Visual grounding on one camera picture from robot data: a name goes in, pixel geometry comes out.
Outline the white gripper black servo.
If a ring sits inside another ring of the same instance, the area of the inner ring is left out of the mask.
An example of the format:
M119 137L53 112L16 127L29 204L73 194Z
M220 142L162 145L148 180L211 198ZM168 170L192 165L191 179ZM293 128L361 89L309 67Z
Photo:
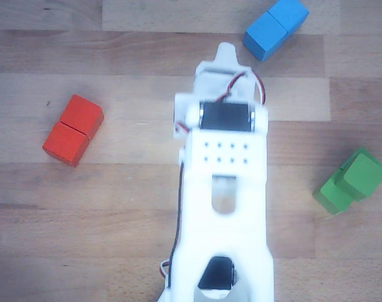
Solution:
M266 90L261 78L251 67L239 65L235 45L221 42L215 61L202 61L196 68L193 92L220 97L266 102Z

